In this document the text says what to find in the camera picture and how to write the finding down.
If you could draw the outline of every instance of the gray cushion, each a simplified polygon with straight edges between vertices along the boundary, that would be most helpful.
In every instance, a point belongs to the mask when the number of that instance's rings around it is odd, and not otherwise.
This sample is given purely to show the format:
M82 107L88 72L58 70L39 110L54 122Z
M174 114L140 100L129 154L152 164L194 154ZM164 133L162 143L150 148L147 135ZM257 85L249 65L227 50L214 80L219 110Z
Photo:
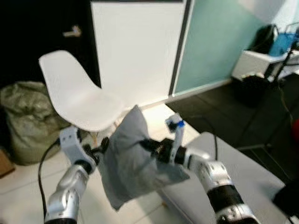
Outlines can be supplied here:
M179 167L158 162L139 144L149 139L144 116L135 106L110 137L99 170L107 198L118 210L125 202L189 178Z
M262 224L283 224L286 217L272 203L274 195L284 187L272 173L238 152L218 138L219 160L226 166L229 175L241 194ZM214 156L213 135L202 133L188 144ZM193 224L216 223L214 211L206 193L195 174L190 180L159 191L161 197L188 222Z

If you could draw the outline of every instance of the door handle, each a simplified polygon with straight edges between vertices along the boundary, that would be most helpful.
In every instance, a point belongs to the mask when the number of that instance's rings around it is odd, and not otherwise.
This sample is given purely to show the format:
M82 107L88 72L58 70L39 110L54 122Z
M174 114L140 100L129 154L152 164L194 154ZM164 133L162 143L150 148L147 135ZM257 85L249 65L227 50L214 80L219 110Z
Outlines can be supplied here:
M62 35L64 37L80 37L82 34L82 31L79 26L74 25L71 27L72 31L63 32Z

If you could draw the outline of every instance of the gray table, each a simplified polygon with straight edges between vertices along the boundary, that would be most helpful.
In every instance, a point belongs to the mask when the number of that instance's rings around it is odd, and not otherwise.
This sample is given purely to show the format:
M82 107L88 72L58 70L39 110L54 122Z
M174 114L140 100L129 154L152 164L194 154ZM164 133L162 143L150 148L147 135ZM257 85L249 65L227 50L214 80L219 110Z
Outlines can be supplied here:
M214 140L210 133L202 133L188 146L197 147L214 156ZM259 221L262 224L284 224L285 215L271 201L284 187L284 183L219 138L218 147L219 160L226 166L244 202ZM214 212L203 187L195 174L189 172L189 175L190 180L168 186L158 191L159 195L187 223L215 224Z

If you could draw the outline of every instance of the floor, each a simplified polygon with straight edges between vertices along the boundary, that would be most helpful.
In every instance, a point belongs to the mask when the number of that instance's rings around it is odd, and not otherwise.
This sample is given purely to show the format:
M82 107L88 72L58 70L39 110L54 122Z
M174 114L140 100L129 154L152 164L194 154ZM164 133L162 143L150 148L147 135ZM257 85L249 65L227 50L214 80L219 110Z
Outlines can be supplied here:
M298 119L299 76L293 74L285 79L286 82L282 89L285 93L286 104L291 109L294 119ZM167 105L172 110L179 112L183 119L200 133L211 131L211 129L202 119L192 118L192 115L203 115L213 124L216 134L234 147L271 143L273 149L270 154L261 149L242 152L284 182L288 182L289 179L299 178L299 147L290 135L290 119L282 106L279 90L268 90L265 99L243 136L242 132L256 108L250 108L240 103L235 97L232 84Z
M173 137L169 134L164 120L173 114L165 105L158 105L143 111L153 139ZM111 134L113 128L102 132L100 138ZM183 145L198 137L199 133L186 125ZM53 193L59 179L69 166L69 161L61 152L48 159L43 165L42 182L46 198ZM38 165L16 166L16 170L0 181L0 223L32 224L43 223L42 200L37 185ZM162 206L162 199L150 193L125 204L115 212L102 186L98 171L91 175L82 198L78 224L182 224L183 221L168 208Z

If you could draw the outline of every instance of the black bag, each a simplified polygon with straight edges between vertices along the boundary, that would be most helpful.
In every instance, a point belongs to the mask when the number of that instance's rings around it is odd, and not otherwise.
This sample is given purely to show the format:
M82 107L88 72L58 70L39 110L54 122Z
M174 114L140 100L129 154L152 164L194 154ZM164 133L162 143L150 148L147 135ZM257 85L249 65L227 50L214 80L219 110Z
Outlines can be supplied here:
M278 28L274 24L260 28L248 50L268 54L274 43L274 33Z

